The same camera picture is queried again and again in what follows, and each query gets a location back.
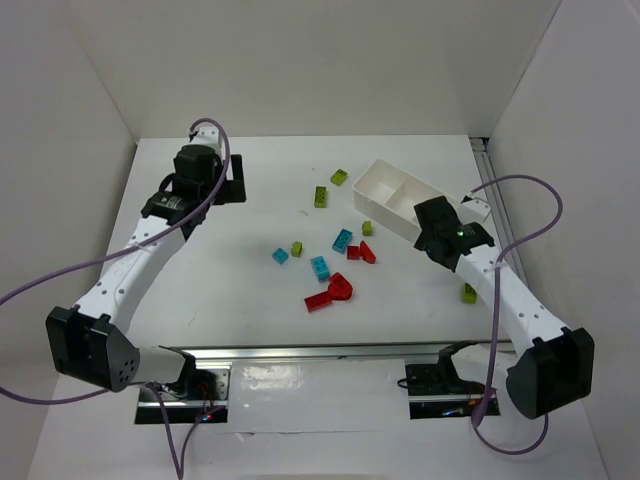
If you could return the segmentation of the green curved lego brick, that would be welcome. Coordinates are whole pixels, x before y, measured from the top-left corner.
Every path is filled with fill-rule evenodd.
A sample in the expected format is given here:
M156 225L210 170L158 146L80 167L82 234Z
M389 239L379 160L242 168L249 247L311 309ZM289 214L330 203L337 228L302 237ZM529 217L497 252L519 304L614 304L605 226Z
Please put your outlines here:
M477 302L477 292L468 283L465 283L462 288L462 301L465 304L475 304Z

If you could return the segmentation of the small green lego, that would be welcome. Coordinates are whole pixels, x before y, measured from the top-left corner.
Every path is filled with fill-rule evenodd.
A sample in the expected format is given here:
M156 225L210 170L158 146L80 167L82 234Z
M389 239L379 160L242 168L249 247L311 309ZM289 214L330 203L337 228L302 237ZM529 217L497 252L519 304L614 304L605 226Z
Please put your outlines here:
M291 255L300 258L303 250L303 244L300 241L294 241L291 246Z
M363 236L372 236L373 235L373 224L369 220L365 220L362 223L361 231Z

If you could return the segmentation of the green long lego brick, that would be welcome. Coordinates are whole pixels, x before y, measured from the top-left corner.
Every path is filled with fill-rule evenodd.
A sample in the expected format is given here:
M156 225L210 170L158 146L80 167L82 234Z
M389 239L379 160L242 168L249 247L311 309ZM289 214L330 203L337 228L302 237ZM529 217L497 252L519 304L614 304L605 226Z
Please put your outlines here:
M327 206L327 188L325 186L316 186L314 192L314 207L325 208Z

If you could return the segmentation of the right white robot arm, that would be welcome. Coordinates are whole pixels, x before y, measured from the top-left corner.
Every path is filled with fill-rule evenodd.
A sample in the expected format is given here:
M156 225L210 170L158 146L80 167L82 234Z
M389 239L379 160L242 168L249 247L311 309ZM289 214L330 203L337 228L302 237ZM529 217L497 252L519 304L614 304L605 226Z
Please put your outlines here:
M421 233L415 248L453 271L499 316L511 355L461 342L440 352L459 379L508 395L528 419L539 418L591 392L593 337L554 316L500 259L493 238L478 223L462 223L443 197L414 207Z

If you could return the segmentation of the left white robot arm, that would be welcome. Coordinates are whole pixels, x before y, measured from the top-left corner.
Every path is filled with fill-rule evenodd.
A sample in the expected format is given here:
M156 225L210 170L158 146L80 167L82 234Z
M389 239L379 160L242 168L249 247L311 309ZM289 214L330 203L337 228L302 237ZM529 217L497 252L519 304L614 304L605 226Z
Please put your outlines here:
M165 385L178 397L211 375L194 356L173 347L140 349L126 336L143 297L166 263L186 244L214 204L246 200L242 157L230 157L224 173L213 145L183 146L167 175L141 210L127 245L99 281L70 308L56 307L45 321L58 373L111 392L134 383Z

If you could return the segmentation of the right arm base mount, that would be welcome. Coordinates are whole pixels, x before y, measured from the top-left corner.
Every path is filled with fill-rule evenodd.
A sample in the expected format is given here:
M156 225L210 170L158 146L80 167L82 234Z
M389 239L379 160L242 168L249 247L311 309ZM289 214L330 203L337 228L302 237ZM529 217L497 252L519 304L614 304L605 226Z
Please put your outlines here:
M471 416L482 401L485 387L462 380L452 356L474 345L471 341L458 342L441 349L435 362L405 366L405 376L396 384L408 393L411 420Z

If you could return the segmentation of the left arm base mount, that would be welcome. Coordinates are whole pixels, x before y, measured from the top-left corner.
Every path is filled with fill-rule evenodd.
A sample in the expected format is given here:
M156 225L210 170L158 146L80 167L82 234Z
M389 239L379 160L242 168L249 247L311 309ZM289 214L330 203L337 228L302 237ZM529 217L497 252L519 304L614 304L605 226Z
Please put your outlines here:
M231 365L212 364L203 367L203 370L182 393L167 385L157 387L170 424L193 424L196 418L200 418L204 424L223 424L228 421ZM160 402L147 387L139 391L134 423L163 423Z

